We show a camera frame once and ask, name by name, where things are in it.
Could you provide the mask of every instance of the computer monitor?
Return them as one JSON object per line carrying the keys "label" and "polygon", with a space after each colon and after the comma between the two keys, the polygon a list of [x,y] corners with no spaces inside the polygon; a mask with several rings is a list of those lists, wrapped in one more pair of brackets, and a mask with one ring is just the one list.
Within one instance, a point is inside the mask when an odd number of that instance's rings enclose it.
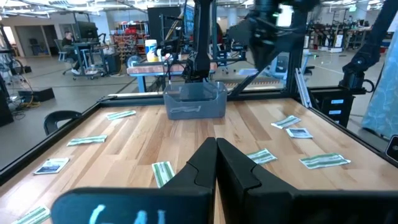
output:
{"label": "computer monitor", "polygon": [[98,38],[98,33],[97,33],[98,28],[95,26],[94,22],[78,21],[78,28],[80,31],[80,38],[78,39],[90,40]]}

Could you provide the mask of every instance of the ceiling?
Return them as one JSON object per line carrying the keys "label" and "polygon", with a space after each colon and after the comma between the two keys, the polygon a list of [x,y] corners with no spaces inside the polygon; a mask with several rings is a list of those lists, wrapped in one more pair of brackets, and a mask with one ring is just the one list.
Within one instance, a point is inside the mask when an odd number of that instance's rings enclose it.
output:
{"label": "ceiling", "polygon": [[[358,2],[369,0],[328,0],[322,1],[323,7],[345,8],[353,7]],[[381,7],[384,0],[372,0],[370,8]],[[250,7],[253,0],[217,0],[218,6]],[[49,17],[55,12],[84,12],[98,14],[100,11],[136,9],[146,12],[148,7],[182,6],[185,0],[0,0],[1,16],[32,16]]]}

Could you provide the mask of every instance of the black box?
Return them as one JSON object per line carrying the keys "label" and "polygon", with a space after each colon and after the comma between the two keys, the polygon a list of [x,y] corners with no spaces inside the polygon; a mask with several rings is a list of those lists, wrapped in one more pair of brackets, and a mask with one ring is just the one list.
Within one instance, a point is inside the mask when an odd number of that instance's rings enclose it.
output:
{"label": "black box", "polygon": [[55,98],[52,88],[46,88],[46,89],[34,88],[33,93],[32,93],[32,91],[28,91],[28,90],[18,91],[18,95],[20,97],[25,97],[26,101],[31,100],[32,94],[33,94],[34,102],[44,102],[47,100],[51,100],[52,98]]}
{"label": "black box", "polygon": [[12,113],[8,108],[7,98],[3,92],[0,91],[0,127],[14,122]]}

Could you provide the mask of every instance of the white container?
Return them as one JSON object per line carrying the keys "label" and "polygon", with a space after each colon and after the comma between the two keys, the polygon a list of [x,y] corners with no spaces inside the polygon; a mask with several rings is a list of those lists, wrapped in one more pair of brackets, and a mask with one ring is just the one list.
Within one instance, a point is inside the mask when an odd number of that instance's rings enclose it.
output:
{"label": "white container", "polygon": [[148,62],[158,61],[158,58],[155,56],[156,47],[157,47],[156,40],[145,40],[145,54],[147,54]]}

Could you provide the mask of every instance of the plastic container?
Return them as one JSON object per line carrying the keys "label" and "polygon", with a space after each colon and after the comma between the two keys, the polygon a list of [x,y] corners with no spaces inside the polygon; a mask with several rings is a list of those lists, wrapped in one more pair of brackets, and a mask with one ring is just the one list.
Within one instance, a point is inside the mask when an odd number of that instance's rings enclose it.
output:
{"label": "plastic container", "polygon": [[221,82],[169,85],[163,92],[169,119],[222,118],[228,91]]}
{"label": "plastic container", "polygon": [[148,62],[157,62],[158,58],[155,56],[157,47],[156,40],[145,40],[145,54],[147,55]]}

